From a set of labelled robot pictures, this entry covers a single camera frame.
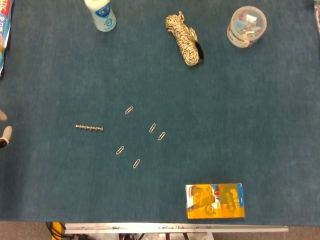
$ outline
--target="paper clip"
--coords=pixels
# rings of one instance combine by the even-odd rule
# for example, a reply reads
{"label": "paper clip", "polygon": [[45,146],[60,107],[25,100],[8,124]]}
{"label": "paper clip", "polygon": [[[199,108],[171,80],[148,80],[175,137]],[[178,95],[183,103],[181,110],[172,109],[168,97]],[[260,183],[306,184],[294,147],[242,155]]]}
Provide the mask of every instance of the paper clip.
{"label": "paper clip", "polygon": [[125,114],[128,114],[128,113],[130,113],[132,110],[134,109],[134,107],[133,106],[130,106],[127,110],[125,110]]}
{"label": "paper clip", "polygon": [[119,155],[123,150],[125,149],[124,146],[121,146],[118,151],[116,151],[116,154]]}
{"label": "paper clip", "polygon": [[155,128],[156,128],[156,124],[154,123],[154,124],[152,124],[152,126],[149,129],[149,133],[152,133],[153,130],[155,130]]}
{"label": "paper clip", "polygon": [[140,163],[140,159],[137,159],[133,164],[133,168],[135,169],[136,167],[138,167],[139,163]]}
{"label": "paper clip", "polygon": [[160,141],[161,139],[163,139],[165,135],[166,135],[166,132],[163,131],[163,132],[160,134],[160,136],[158,137],[158,140]]}

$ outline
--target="rope bundle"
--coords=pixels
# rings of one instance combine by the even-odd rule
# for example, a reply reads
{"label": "rope bundle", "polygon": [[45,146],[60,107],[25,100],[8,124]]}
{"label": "rope bundle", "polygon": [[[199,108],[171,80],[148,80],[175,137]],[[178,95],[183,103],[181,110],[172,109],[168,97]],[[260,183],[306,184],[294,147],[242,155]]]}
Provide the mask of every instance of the rope bundle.
{"label": "rope bundle", "polygon": [[180,49],[185,63],[189,66],[196,65],[204,59],[204,54],[198,43],[195,30],[188,28],[185,24],[185,16],[179,11],[176,14],[169,15],[165,18],[165,27],[176,38],[176,43]]}

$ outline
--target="colorful package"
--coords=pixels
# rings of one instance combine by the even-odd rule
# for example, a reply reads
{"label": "colorful package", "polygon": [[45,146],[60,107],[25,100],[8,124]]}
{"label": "colorful package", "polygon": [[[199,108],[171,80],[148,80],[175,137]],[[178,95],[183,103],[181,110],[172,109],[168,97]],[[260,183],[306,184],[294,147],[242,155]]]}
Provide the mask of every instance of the colorful package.
{"label": "colorful package", "polygon": [[14,0],[0,0],[0,76],[4,68],[5,49],[11,27],[11,10]]}
{"label": "colorful package", "polygon": [[186,185],[188,219],[244,218],[241,183]]}

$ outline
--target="plastic container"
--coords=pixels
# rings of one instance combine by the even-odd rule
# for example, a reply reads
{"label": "plastic container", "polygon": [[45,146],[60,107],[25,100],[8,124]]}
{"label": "plastic container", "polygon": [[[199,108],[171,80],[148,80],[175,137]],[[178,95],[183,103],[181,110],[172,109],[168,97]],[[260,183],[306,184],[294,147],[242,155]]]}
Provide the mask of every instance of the plastic container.
{"label": "plastic container", "polygon": [[117,19],[112,11],[110,0],[84,0],[90,10],[94,24],[101,32],[109,32],[115,28]]}
{"label": "plastic container", "polygon": [[264,34],[266,28],[267,19],[261,10],[243,6],[234,12],[226,35],[238,48],[248,48]]}

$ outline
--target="table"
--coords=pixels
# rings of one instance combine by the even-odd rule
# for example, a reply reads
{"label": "table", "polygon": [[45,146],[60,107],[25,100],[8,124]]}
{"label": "table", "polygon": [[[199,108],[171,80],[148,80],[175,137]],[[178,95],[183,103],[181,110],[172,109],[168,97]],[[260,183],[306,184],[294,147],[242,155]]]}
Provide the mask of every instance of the table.
{"label": "table", "polygon": [[[0,82],[13,127],[0,152],[0,219],[319,225],[312,1],[111,4],[117,26],[103,33],[83,1],[15,1]],[[241,50],[226,31],[245,5],[268,27]],[[179,10],[204,52],[195,67],[165,28]],[[187,220],[185,184],[196,183],[242,183],[246,217]]]}

